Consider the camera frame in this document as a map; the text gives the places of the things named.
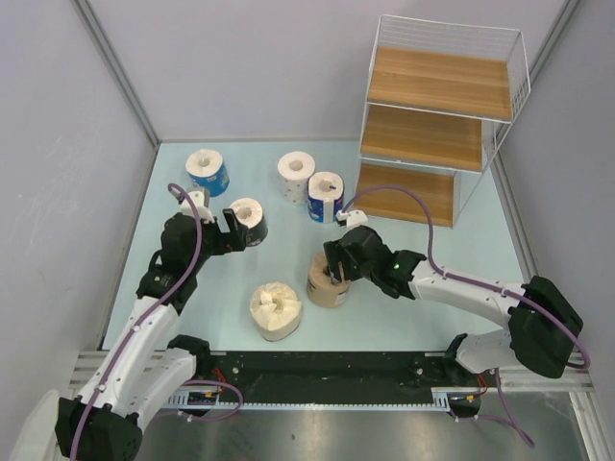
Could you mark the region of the dark green paper roll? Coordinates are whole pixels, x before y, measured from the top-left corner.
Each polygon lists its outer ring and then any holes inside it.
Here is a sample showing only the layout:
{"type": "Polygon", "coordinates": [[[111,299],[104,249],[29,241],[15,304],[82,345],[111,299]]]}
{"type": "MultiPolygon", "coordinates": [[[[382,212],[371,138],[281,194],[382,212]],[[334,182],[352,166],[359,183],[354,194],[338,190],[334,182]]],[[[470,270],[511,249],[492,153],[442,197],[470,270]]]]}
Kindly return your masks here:
{"type": "Polygon", "coordinates": [[[233,201],[230,208],[240,224],[247,227],[247,246],[260,245],[268,235],[268,226],[264,209],[259,201],[253,198],[241,198],[233,201]]]}

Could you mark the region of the brown paper roll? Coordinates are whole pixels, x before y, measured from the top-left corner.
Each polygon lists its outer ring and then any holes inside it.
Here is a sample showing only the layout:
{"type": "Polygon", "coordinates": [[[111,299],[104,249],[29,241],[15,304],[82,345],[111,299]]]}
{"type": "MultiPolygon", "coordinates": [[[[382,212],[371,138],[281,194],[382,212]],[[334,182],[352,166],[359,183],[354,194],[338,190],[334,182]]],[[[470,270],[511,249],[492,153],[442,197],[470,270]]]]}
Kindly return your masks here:
{"type": "Polygon", "coordinates": [[[314,255],[307,274],[307,295],[312,303],[326,308],[340,307],[345,303],[351,286],[350,281],[333,283],[325,254],[314,255]]]}

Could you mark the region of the cream paper roll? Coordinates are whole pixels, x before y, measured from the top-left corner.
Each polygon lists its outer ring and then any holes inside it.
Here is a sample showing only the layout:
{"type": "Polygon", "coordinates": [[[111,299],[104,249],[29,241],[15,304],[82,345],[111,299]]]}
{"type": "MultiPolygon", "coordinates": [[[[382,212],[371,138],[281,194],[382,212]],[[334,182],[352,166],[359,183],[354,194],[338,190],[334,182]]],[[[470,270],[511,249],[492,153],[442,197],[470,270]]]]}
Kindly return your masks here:
{"type": "Polygon", "coordinates": [[[250,300],[252,319],[263,339],[283,340],[300,325],[303,303],[286,283],[270,282],[259,286],[250,300]]]}

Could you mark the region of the floral white paper roll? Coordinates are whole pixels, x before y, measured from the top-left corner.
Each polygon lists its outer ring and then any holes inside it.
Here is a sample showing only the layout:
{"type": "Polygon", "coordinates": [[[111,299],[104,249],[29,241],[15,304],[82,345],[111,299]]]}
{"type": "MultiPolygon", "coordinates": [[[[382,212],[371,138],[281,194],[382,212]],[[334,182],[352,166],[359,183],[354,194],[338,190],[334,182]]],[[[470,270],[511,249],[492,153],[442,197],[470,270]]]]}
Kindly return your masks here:
{"type": "Polygon", "coordinates": [[[277,165],[283,197],[293,205],[308,201],[308,181],[315,172],[314,158],[301,151],[283,155],[277,165]]]}

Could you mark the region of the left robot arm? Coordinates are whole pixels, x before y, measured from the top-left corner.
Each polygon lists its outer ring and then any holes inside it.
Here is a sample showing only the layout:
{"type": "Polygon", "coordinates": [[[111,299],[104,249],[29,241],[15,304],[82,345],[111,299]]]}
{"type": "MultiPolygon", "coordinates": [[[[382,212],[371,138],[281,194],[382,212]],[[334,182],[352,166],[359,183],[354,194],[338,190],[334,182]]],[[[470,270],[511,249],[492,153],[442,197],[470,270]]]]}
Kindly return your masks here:
{"type": "Polygon", "coordinates": [[[248,229],[234,211],[223,211],[228,231],[216,219],[178,212],[168,219],[148,269],[136,290],[127,324],[92,378],[69,400],[59,401],[55,434],[70,460],[133,460],[149,423],[186,382],[199,384],[212,372],[209,343],[178,335],[162,361],[146,365],[159,341],[174,327],[197,288],[197,274],[212,256],[242,252],[248,229]]]}

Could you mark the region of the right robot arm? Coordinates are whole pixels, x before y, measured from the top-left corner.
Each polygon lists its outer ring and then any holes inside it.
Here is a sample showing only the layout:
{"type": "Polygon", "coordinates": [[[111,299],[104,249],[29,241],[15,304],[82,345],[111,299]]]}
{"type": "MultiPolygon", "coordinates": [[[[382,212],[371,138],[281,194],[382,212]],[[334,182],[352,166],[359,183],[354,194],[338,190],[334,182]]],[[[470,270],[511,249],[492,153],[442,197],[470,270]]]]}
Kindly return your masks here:
{"type": "Polygon", "coordinates": [[[454,385],[513,364],[558,379],[571,365],[583,321],[549,279],[502,283],[455,274],[436,268],[427,255],[390,250],[367,226],[324,243],[323,249],[334,282],[367,279],[390,298],[443,303],[498,326],[479,335],[462,333],[452,341],[443,373],[454,385]]]}

